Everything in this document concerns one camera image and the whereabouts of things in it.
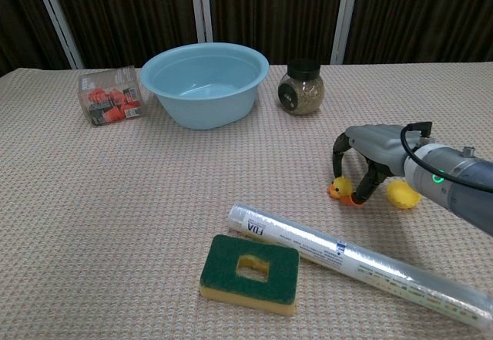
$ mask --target black cable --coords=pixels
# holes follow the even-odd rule
[[[419,157],[417,157],[413,153],[413,150],[409,147],[409,144],[407,143],[407,140],[406,140],[406,132],[408,132],[410,130],[421,130],[421,133],[423,133],[424,132],[424,129],[423,129],[422,126],[420,127],[420,124],[424,124],[424,123],[408,124],[401,131],[401,143],[402,143],[402,146],[404,147],[404,150],[406,151],[406,153],[408,154],[408,156],[417,165],[419,165],[420,167],[426,169],[428,172],[433,173],[437,177],[443,178],[444,180],[450,180],[451,182],[461,184],[462,186],[474,188],[476,190],[480,190],[480,191],[484,191],[484,192],[488,192],[490,194],[493,194],[493,187],[483,186],[482,184],[479,184],[479,183],[469,182],[469,181],[466,181],[466,180],[462,180],[461,178],[452,176],[450,174],[443,173],[439,169],[431,166],[430,164],[424,162]]]

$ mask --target duck's orange beak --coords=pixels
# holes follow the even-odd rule
[[[330,197],[333,199],[338,199],[340,198],[340,195],[338,192],[336,192],[336,187],[334,187],[334,184],[332,183],[329,187],[327,187],[327,193],[329,194]]]

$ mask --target sponge hole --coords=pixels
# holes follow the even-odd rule
[[[236,266],[236,274],[254,281],[269,280],[269,262],[253,255],[241,255]]]

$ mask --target robotic arm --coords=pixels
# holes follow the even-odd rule
[[[418,193],[493,236],[493,163],[475,157],[474,147],[457,151],[430,134],[431,122],[347,128],[334,144],[334,176],[342,176],[350,148],[366,158],[368,171],[346,204],[360,206],[387,177],[405,177]]]

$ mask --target plastic basin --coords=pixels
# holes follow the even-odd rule
[[[178,124],[208,130],[251,111],[268,69],[254,49],[197,43],[154,56],[143,66],[141,81]]]

